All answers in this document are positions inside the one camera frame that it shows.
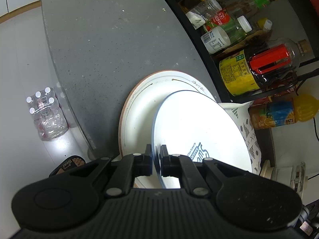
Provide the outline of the cream kettle base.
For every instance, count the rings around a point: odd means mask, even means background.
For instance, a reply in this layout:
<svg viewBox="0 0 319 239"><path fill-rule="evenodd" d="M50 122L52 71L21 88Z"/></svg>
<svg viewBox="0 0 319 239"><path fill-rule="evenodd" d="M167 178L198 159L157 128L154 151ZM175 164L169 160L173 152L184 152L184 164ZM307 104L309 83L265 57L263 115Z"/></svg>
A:
<svg viewBox="0 0 319 239"><path fill-rule="evenodd" d="M271 179L273 173L273 167L270 165L270 160L266 160L262 166L260 176L266 179Z"/></svg>

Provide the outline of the large flower pattern plate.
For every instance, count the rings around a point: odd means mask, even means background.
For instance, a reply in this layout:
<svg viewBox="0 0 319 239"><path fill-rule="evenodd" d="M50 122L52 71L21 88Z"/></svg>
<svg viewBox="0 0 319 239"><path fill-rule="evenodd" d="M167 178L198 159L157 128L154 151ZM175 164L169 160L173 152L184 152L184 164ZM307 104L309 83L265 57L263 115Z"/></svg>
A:
<svg viewBox="0 0 319 239"><path fill-rule="evenodd" d="M151 144L153 120L162 101L170 94L191 90L215 99L196 78L175 70L163 70L142 79L128 95L119 120L118 144L121 156L144 153Z"/></svg>

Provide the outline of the red drink can lower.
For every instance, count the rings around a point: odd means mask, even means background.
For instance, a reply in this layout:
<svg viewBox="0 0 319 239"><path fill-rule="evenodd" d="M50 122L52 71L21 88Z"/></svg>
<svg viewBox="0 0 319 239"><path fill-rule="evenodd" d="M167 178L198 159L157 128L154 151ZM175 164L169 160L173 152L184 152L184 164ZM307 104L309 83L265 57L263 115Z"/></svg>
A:
<svg viewBox="0 0 319 239"><path fill-rule="evenodd" d="M285 91L279 92L279 93L275 93L269 96L266 96L264 98L261 99L257 99L252 103L252 106L258 106L258 105L263 105L263 104L267 104L267 103L272 103L274 102L277 98L280 98L282 96L286 96L288 94L291 94L293 92L296 91L296 85L292 86L290 88L288 88Z"/></svg>

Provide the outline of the foot in black slipper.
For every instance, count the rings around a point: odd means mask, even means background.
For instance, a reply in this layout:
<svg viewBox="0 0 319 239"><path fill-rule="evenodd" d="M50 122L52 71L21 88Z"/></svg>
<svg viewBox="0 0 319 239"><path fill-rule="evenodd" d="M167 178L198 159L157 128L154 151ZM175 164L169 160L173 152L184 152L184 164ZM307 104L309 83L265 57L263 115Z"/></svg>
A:
<svg viewBox="0 0 319 239"><path fill-rule="evenodd" d="M85 160L78 156L78 155L73 155L65 159L58 167L56 167L49 175L55 176L57 174L64 173L65 171L71 170L73 168L77 168L79 166L83 166L85 164Z"/></svg>

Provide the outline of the glass electric kettle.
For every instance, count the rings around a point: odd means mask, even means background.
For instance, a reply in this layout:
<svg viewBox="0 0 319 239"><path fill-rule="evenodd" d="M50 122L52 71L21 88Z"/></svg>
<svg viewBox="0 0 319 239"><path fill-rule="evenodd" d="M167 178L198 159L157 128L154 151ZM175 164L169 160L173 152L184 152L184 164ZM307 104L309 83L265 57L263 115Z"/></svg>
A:
<svg viewBox="0 0 319 239"><path fill-rule="evenodd" d="M290 187L302 199L308 183L306 164L305 162L301 162L294 166L275 167L271 174L271 179Z"/></svg>

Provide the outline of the soy sauce jug yellow label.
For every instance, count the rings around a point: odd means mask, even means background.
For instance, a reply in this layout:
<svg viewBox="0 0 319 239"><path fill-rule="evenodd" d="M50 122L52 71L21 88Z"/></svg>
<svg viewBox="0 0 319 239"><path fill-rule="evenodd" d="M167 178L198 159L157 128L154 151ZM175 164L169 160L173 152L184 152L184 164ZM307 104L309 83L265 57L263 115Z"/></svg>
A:
<svg viewBox="0 0 319 239"><path fill-rule="evenodd" d="M287 79L311 52L305 39L278 38L232 53L219 62L219 72L228 92L240 96Z"/></svg>

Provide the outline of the white lidded seasoning jar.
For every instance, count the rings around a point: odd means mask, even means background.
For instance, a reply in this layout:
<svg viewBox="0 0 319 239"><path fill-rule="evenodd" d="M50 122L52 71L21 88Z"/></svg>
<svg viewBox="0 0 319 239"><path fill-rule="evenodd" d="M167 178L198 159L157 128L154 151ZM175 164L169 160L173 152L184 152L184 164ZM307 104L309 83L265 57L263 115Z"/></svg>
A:
<svg viewBox="0 0 319 239"><path fill-rule="evenodd" d="M202 35L201 40L210 54L225 49L231 44L228 34L220 26Z"/></svg>

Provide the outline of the white plate Sweet print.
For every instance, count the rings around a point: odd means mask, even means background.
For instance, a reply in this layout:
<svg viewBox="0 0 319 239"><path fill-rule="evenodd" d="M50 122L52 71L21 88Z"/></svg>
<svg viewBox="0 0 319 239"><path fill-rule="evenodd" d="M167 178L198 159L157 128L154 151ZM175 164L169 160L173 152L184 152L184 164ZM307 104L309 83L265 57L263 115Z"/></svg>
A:
<svg viewBox="0 0 319 239"><path fill-rule="evenodd" d="M154 116L151 144L153 159L163 188L179 188L175 177L160 172L160 147L169 154L185 155L193 162L213 158L252 172L243 135L230 115L210 97L183 90L168 95Z"/></svg>

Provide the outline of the patterned table cloth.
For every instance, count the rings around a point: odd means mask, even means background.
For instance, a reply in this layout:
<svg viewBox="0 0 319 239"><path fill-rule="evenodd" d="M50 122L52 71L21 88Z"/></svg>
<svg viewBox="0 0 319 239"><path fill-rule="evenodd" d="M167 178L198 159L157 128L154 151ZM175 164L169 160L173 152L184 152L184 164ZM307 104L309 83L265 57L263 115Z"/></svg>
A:
<svg viewBox="0 0 319 239"><path fill-rule="evenodd" d="M261 172L261 148L257 141L254 127L251 122L248 109L252 105L252 101L238 104L238 103L219 103L219 105L229 114L232 120L238 127L241 135L245 140L248 149L252 173L260 175Z"/></svg>

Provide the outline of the pack of water bottles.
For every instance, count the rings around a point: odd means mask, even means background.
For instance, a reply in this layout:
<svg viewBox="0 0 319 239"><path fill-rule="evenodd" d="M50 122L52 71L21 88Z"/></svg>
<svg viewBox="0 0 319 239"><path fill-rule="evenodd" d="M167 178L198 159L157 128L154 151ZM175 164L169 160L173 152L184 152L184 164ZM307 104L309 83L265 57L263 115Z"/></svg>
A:
<svg viewBox="0 0 319 239"><path fill-rule="evenodd" d="M53 88L46 87L44 90L35 92L34 95L26 98L26 103L42 141L51 141L68 131L68 123Z"/></svg>

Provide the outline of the clear spice shaker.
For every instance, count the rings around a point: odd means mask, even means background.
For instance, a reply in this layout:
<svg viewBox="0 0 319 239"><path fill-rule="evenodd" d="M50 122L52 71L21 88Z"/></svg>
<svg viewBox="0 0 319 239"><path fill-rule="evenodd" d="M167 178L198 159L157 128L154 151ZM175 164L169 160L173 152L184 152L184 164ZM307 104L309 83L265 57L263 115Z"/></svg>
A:
<svg viewBox="0 0 319 239"><path fill-rule="evenodd" d="M194 29L197 30L221 10L222 7L216 0L204 0L189 10L185 15Z"/></svg>

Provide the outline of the orange juice bottle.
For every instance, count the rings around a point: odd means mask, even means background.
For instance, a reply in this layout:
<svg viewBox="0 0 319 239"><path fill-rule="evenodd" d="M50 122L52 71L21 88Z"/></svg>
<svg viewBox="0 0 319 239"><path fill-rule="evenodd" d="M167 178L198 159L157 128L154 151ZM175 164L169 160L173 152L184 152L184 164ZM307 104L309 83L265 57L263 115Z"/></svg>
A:
<svg viewBox="0 0 319 239"><path fill-rule="evenodd" d="M301 94L282 100L253 106L248 110L254 129L269 129L297 122L307 122L318 112L318 99Z"/></svg>

